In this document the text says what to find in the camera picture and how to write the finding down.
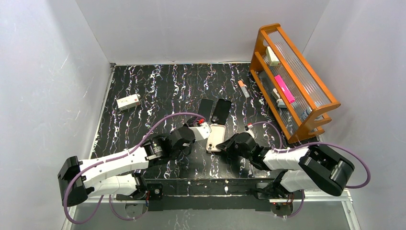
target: black smartphone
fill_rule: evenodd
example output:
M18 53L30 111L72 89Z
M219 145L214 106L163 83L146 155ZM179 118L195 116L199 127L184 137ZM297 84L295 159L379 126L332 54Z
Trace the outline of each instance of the black smartphone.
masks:
M206 121L209 121L210 115L212 114L214 101L206 98L200 100L199 109L197 114L204 116Z
M224 99L218 99L214 108L212 123L225 125L228 115L230 114L232 102Z

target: black marble tabletop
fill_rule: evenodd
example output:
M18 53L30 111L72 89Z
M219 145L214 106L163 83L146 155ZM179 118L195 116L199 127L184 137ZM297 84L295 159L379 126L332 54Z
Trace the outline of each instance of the black marble tabletop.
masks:
M238 81L250 94L245 98ZM116 99L138 93L141 105L120 112ZM225 139L243 132L247 123L271 121L281 134L283 146L297 146L316 138L288 145L262 93L249 74L249 64L187 64L117 66L101 117L92 158L110 155L138 144L143 135L165 115L177 112L196 113L201 98L227 99L233 102L226 123ZM158 126L152 135L169 133L190 117L178 116ZM276 131L268 125L254 127L255 141L262 146L279 147ZM143 170L147 179L176 178L252 178L268 177L248 160L209 154L206 140L193 145L192 153L178 161Z

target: robotic arm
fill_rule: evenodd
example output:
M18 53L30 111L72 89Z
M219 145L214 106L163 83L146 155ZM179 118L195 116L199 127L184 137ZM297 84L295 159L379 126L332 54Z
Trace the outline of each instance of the robotic arm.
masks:
M262 189L272 197L285 197L301 189L321 189L340 196L354 171L349 160L328 146L312 145L292 151L261 147L249 129L216 147L226 154L248 159L257 169L282 169L274 182Z
M117 175L166 164L169 160L177 159L195 141L209 137L210 127L204 120L200 120L198 126L191 125L184 125L170 134L157 135L123 158L120 156L128 154L130 149L91 160L79 161L77 156L68 158L58 174L62 200L73 178L80 171L101 161L104 163L87 170L74 183L68 195L68 207L83 203L92 196L122 194L136 198L143 195L147 186L139 173Z

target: white wall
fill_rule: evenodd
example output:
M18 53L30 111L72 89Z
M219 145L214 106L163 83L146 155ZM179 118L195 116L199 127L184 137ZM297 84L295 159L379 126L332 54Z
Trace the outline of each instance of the white wall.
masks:
M371 183L351 191L365 230L406 225L405 12L404 1L332 0L304 51L342 103L325 141L353 149L371 169ZM352 184L365 178L356 167Z
M110 62L251 61L258 29L280 23L303 50L329 0L77 0Z
M109 62L74 0L0 1L0 229L60 229L57 173L89 155Z

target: wooden rack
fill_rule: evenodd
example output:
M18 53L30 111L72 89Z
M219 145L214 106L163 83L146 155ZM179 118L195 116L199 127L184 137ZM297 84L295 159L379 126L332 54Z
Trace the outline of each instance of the wooden rack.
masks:
M264 58L268 46L271 47L281 65L266 64ZM321 126L331 121L327 112L341 105L278 23L259 29L249 70L288 139L288 143L324 133ZM288 102L276 83L274 78L276 75L282 77L295 102ZM273 88L276 88L287 108L277 106L275 98L271 95ZM303 120L302 113L308 107L312 112Z

